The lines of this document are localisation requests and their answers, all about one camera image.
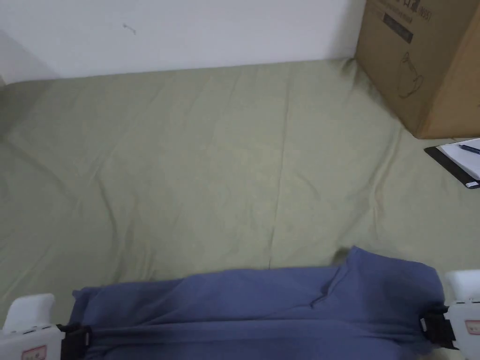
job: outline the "blue cloth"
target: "blue cloth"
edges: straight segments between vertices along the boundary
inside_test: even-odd
[[[339,267],[231,270],[75,291],[89,359],[415,359],[436,271],[353,248]]]

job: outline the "white wall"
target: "white wall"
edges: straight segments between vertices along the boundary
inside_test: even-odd
[[[0,0],[6,83],[352,56],[365,0]]]

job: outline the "blue pen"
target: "blue pen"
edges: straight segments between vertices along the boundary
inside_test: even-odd
[[[480,149],[477,149],[475,147],[471,147],[468,145],[459,145],[462,150],[467,150],[470,151],[471,153],[475,153],[477,155],[480,155]]]

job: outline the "sticker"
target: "sticker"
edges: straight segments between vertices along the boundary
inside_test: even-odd
[[[470,335],[480,335],[480,320],[465,320]]]
[[[22,353],[22,360],[45,360],[47,358],[47,346],[30,349]]]

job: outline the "clipboard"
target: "clipboard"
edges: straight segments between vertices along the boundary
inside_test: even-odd
[[[471,177],[460,166],[452,161],[448,156],[442,153],[436,146],[427,147],[424,151],[430,155],[437,163],[442,165],[445,170],[455,176],[467,189],[479,189],[480,180]]]

